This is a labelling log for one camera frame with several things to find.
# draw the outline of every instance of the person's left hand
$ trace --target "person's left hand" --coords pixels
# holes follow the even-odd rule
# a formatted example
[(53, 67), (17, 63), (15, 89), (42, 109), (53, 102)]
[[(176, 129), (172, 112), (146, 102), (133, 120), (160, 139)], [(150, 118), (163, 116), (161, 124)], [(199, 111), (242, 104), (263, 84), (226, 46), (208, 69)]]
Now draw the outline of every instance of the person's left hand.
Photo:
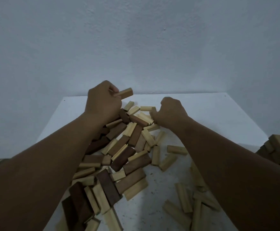
[(107, 80), (90, 89), (84, 113), (96, 118), (103, 125), (111, 122), (122, 106), (121, 97), (113, 97), (112, 92), (118, 93), (119, 89)]

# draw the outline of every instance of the person's right arm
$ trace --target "person's right arm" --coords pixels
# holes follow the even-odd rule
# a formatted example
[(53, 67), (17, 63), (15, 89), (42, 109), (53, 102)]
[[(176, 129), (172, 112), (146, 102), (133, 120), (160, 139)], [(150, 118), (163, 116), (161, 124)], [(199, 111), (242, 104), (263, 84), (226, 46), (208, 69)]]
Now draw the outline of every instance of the person's right arm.
[(204, 181), (239, 230), (280, 230), (280, 166), (188, 117), (165, 97), (154, 121), (175, 133)]

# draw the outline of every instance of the white wall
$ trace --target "white wall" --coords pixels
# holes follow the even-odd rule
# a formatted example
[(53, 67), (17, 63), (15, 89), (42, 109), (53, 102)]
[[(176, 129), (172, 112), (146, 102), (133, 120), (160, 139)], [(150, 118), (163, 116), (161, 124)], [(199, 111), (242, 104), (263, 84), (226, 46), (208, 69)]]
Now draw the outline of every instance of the white wall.
[(228, 91), (280, 133), (280, 0), (0, 0), (0, 153), (33, 144), (61, 97)]

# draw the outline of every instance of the hand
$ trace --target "hand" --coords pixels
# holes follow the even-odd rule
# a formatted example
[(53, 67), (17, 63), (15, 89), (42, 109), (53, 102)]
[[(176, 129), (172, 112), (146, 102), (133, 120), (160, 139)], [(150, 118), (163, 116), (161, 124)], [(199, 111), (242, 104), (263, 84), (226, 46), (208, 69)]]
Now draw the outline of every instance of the hand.
[(95, 117), (103, 125), (111, 122), (118, 116), (122, 106), (121, 97), (111, 95), (111, 93), (118, 92), (119, 89), (107, 80), (90, 89), (84, 113)]
[(160, 103), (161, 108), (159, 112), (157, 112), (155, 108), (150, 111), (152, 119), (158, 125), (174, 132), (175, 128), (178, 127), (182, 121), (190, 119), (179, 100), (171, 97), (164, 97)]

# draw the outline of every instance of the person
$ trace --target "person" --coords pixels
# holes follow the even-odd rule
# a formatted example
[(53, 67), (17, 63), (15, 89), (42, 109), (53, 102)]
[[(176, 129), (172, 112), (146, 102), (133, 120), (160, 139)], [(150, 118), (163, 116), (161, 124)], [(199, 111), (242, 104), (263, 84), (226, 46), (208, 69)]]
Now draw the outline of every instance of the person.
[[(98, 130), (114, 119), (119, 90), (103, 81), (83, 114), (0, 165), (0, 230), (43, 230)], [(280, 166), (189, 117), (165, 97), (153, 120), (175, 133), (239, 230), (280, 230)]]

